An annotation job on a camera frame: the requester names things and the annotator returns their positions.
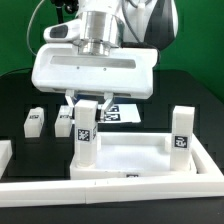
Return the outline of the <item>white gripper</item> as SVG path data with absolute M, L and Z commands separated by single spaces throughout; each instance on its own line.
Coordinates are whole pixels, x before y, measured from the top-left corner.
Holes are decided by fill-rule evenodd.
M 147 99 L 153 93 L 155 49 L 112 48 L 108 56 L 81 55 L 66 43 L 42 46 L 37 54 L 32 82 L 43 92 L 65 93 L 73 108 L 77 94 L 104 95 L 101 112 L 113 106 L 113 98 Z

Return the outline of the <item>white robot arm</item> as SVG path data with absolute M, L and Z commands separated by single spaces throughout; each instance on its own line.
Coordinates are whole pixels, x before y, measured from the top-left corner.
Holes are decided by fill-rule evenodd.
M 43 92 L 147 99 L 160 51 L 177 36 L 174 0 L 78 0 L 76 17 L 44 31 L 32 82 Z

